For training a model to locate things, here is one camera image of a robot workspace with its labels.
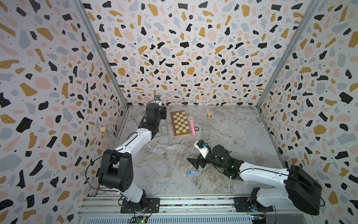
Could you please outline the clear glass bottle with cork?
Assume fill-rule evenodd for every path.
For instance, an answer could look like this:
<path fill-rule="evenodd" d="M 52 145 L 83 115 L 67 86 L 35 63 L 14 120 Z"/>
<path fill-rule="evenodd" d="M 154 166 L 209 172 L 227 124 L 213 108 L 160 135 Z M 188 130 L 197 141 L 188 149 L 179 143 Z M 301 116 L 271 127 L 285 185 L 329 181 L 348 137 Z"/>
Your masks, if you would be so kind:
<path fill-rule="evenodd" d="M 209 112 L 207 114 L 207 118 L 205 119 L 202 127 L 201 138 L 204 142 L 208 141 L 212 131 L 212 113 Z"/>

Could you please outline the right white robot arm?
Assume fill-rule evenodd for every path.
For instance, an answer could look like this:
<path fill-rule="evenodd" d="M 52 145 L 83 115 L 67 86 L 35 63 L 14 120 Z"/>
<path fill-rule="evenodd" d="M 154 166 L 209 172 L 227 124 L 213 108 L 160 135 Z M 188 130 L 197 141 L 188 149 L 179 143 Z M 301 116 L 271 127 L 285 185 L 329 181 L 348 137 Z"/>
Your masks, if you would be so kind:
<path fill-rule="evenodd" d="M 292 165 L 288 169 L 274 169 L 257 166 L 231 157 L 222 145 L 214 148 L 204 141 L 196 141 L 194 147 L 199 156 L 188 158 L 195 169 L 212 165 L 232 180 L 251 181 L 270 186 L 270 189 L 253 188 L 241 210 L 264 211 L 275 206 L 296 207 L 313 216 L 325 205 L 321 198 L 322 186 L 301 167 Z"/>

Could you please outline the glass bottle blue label back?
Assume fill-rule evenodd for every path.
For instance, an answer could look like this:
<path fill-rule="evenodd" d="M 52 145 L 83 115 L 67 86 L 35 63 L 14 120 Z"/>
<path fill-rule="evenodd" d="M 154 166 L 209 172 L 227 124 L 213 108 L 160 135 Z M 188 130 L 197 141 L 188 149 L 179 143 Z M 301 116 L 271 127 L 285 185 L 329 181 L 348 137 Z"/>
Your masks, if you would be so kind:
<path fill-rule="evenodd" d="M 161 119 L 159 123 L 159 132 L 161 135 L 168 135 L 167 120 Z"/>

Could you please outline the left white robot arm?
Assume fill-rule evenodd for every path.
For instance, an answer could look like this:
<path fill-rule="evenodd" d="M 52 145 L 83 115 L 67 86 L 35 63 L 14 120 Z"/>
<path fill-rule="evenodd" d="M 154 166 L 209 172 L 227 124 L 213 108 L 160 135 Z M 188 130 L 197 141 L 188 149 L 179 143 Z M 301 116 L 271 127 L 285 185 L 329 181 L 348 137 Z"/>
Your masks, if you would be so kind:
<path fill-rule="evenodd" d="M 100 185 L 116 191 L 125 198 L 125 205 L 142 212 L 147 206 L 146 192 L 134 182 L 132 159 L 159 132 L 159 124 L 167 118 L 167 108 L 152 101 L 145 108 L 137 130 L 115 149 L 104 152 L 99 169 Z"/>

